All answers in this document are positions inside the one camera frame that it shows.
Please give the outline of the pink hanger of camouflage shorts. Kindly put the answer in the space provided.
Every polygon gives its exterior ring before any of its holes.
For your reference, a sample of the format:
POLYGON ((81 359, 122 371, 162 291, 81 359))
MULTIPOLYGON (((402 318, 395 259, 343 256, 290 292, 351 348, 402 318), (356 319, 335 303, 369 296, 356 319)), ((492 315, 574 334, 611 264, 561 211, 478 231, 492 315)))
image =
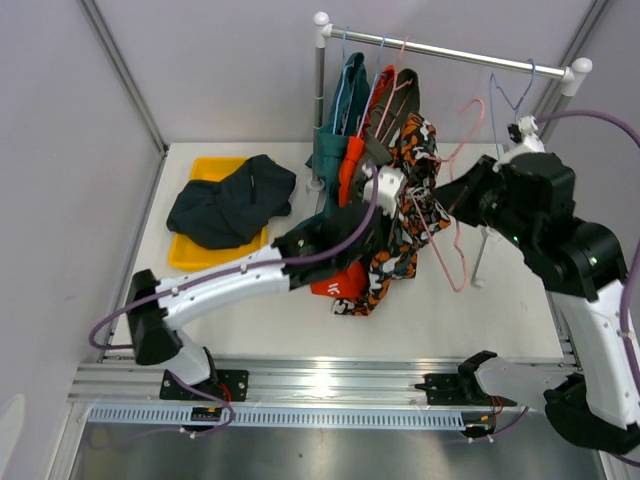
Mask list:
MULTIPOLYGON (((482 99, 480 98, 474 98, 472 100, 470 100, 459 112, 460 115, 464 115, 473 105, 476 105, 479 108, 479 112, 476 116, 476 119, 472 125, 472 127, 470 128, 470 130, 468 131, 468 133, 463 137, 462 141, 455 147, 455 149, 453 150, 453 152, 445 158, 441 158, 435 155, 428 155, 427 159, 431 160, 433 162, 437 162, 437 163, 445 163, 448 165, 448 171, 449 171, 449 179, 451 181, 453 181, 455 179, 455 162, 457 160, 457 157, 459 155, 459 153, 462 151, 462 149, 469 143, 469 141, 473 138, 474 134, 476 133, 476 131, 479 129, 479 127, 481 126, 483 120, 484 120, 484 116, 485 116, 485 112, 486 112, 486 106, 485 103, 482 99)), ((462 269, 462 274, 463 274, 463 278, 462 278, 462 282, 457 285, 452 274, 451 271, 449 270, 449 267, 447 266, 447 263, 443 257, 443 255, 440 252, 440 249, 438 247, 437 242, 434 239, 434 236, 432 235, 432 233, 429 230, 429 227, 426 223, 426 220, 423 216, 422 213, 419 214, 419 218, 423 224, 423 227, 425 229, 425 233, 427 234, 427 237, 429 239, 429 245, 432 247, 434 253, 436 254, 436 257, 438 259, 438 262, 446 276, 446 279, 452 289, 453 292, 455 293, 462 293, 470 284, 470 274, 469 274, 469 266, 468 266, 468 261, 466 258, 466 255, 464 253, 464 250, 462 249, 461 245, 460 245, 460 240, 461 240, 461 227, 460 227, 460 223, 458 220, 454 219, 453 220, 453 225, 454 225, 454 238, 453 238, 453 243, 452 246, 454 248, 454 250, 456 251, 456 253, 458 254, 458 257, 460 259, 460 263, 461 263, 461 269, 462 269)))

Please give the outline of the orange camouflage pattern shorts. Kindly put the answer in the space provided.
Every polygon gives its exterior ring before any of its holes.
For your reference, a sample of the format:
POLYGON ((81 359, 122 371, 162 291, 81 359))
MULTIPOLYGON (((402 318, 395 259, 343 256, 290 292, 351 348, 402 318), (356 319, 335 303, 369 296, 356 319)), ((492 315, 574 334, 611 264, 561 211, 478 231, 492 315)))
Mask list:
POLYGON ((435 202, 432 190, 441 168, 435 160, 436 129, 422 115, 411 113, 391 139, 390 165, 407 180, 399 197, 397 217, 384 229, 387 244, 364 263, 368 283, 354 299, 337 299, 332 313, 368 316, 382 302, 394 280, 412 279, 417 273, 418 252, 430 237, 451 221, 435 202))

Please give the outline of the blue wire hanger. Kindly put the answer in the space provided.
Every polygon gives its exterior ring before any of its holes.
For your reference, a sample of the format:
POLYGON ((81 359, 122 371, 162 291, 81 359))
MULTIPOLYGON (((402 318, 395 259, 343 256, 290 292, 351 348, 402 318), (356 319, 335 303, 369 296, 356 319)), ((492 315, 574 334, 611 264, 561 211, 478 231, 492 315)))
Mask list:
POLYGON ((497 91, 502 96, 503 100, 506 102, 506 104, 511 109, 514 119, 517 119, 518 118, 518 114, 520 112, 520 109, 522 107, 522 104, 524 103, 524 100, 527 98, 528 93, 531 90, 531 88, 532 88, 532 86, 534 84, 534 80, 535 80, 536 75, 537 75, 537 64, 536 64, 535 60, 533 58, 529 58, 527 60, 527 63, 531 66, 531 70, 530 70, 530 74, 529 74, 529 81, 528 81, 528 84, 526 85, 525 89, 523 90, 522 94, 518 97, 517 100, 512 100, 509 97, 509 95, 507 94, 505 89, 499 83, 498 78, 496 76, 496 73, 494 71, 492 71, 490 76, 489 76, 488 98, 489 98, 490 123, 491 123, 491 130, 492 130, 492 134, 493 134, 495 152, 497 154, 497 158, 498 159, 501 158, 502 150, 501 150, 501 145, 498 142, 498 135, 497 135, 494 92, 497 91))

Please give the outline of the olive green shorts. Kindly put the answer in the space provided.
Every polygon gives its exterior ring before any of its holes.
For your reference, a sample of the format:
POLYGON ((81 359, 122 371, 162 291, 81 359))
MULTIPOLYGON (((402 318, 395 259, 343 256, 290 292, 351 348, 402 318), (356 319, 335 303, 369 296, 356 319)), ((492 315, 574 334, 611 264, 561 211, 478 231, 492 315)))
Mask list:
POLYGON ((401 127, 409 115, 420 109, 418 74, 409 68, 401 70, 394 77, 396 83, 373 103, 370 110, 370 124, 364 130, 364 151, 358 161, 357 173, 367 162, 377 166, 392 162, 391 150, 399 138, 401 127))

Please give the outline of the dark navy shorts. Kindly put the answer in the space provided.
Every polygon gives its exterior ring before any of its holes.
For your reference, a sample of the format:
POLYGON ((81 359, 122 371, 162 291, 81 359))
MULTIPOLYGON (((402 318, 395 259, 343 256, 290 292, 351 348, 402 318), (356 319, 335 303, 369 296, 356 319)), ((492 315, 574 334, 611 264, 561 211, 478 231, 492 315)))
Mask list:
POLYGON ((294 172, 267 155, 253 156, 220 181, 189 181, 166 226, 209 250, 246 245, 271 218, 291 213, 296 181, 294 172))

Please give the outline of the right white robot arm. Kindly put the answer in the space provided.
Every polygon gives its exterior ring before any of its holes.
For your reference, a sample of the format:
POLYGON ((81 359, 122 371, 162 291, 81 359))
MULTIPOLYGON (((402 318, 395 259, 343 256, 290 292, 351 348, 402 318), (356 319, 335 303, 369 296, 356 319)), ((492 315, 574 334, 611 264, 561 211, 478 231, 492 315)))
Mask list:
POLYGON ((639 350, 619 302, 630 278, 616 236, 574 214, 575 173, 552 153, 505 164, 483 156, 433 192, 454 219, 497 231, 538 276, 565 321, 581 370, 551 374, 482 351, 459 366, 468 403, 503 397, 543 412, 569 443, 625 455, 639 445, 639 392, 627 353, 639 350))

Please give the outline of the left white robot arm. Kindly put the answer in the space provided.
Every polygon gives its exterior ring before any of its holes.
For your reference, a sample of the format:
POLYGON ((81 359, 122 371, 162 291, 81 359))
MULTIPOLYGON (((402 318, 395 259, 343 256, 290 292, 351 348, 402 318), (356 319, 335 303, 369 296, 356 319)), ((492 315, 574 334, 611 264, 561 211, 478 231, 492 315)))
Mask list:
POLYGON ((352 203, 217 267, 164 279, 149 269, 136 272, 126 312, 135 362, 169 372, 194 399, 209 398, 217 387, 213 358, 185 325, 245 299, 329 279, 378 250, 393 215, 390 207, 352 203))

